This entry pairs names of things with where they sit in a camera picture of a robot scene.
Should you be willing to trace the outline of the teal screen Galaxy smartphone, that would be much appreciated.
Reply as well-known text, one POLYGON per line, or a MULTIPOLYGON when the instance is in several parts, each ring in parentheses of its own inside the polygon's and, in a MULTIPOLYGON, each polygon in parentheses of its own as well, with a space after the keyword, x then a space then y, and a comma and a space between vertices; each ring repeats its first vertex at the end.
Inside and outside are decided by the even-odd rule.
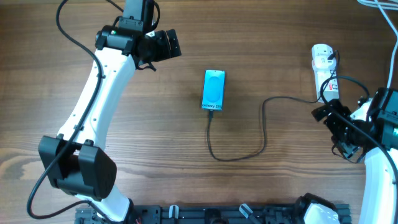
POLYGON ((201 108, 204 110, 221 111, 223 109, 224 70, 205 70, 201 108))

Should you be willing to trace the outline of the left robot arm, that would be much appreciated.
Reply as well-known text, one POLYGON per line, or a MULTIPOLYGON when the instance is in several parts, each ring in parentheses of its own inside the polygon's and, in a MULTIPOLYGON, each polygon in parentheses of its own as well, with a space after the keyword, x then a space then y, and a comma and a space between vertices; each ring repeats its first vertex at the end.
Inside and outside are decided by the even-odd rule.
POLYGON ((66 123, 55 137, 44 136, 39 155, 42 179, 89 205, 106 223, 140 223, 131 199, 115 186, 117 167, 105 153, 113 114, 128 81, 138 70, 181 54, 176 32, 158 30, 155 1, 127 1, 113 24, 96 35, 93 66, 66 123))

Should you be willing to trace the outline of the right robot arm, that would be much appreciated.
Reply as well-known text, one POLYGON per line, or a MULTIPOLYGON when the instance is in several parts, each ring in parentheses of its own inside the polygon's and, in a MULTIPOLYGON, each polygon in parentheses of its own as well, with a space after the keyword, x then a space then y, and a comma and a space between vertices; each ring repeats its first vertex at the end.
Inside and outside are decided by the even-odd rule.
POLYGON ((333 149, 346 160, 363 152, 366 182, 360 223, 397 223, 397 90, 379 88, 356 111, 330 100, 312 111, 332 133, 333 149))

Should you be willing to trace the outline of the white charger plug adapter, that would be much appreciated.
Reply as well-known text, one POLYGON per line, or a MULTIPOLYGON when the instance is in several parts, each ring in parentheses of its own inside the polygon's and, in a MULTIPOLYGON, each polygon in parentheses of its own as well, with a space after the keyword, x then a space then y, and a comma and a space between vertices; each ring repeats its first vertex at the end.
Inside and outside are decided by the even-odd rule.
POLYGON ((336 60, 332 55, 315 55, 312 60, 314 71, 332 70, 336 66, 336 60))

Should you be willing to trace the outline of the white power strip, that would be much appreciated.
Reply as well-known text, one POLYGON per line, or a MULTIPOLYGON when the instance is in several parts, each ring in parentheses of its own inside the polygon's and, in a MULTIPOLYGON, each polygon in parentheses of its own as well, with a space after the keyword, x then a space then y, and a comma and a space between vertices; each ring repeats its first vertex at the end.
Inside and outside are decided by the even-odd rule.
POLYGON ((333 100, 333 99, 339 99, 339 87, 338 87, 338 82, 337 79, 330 80, 328 83, 324 84, 322 87, 322 84, 330 77, 335 77, 336 76, 336 71, 337 68, 339 67, 340 63, 340 58, 339 58, 339 53, 337 50, 333 50, 329 45, 327 44, 315 44, 312 47, 312 59, 313 56, 315 55, 332 55, 335 60, 336 60, 336 66, 332 70, 319 70, 319 71, 314 71, 314 77, 315 77, 315 89, 316 89, 316 94, 318 98, 319 103, 323 103, 323 99, 320 96, 321 90, 323 90, 323 95, 327 101, 333 100))

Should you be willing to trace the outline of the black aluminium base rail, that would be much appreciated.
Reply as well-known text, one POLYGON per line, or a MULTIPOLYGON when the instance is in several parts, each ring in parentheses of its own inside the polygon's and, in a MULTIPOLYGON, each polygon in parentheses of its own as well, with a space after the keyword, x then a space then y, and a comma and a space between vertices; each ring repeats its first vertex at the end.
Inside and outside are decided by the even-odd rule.
MULTIPOLYGON (((260 223, 296 223, 293 219, 293 204, 275 204, 264 207, 251 206, 254 217, 260 223)), ((138 214, 139 223, 251 223, 237 206, 222 207, 181 207, 178 210, 178 217, 175 218, 169 214, 168 207, 135 206, 135 212, 138 214)), ((76 224, 95 224, 106 223, 106 220, 99 217, 96 211, 90 207, 77 208, 75 214, 76 224)))

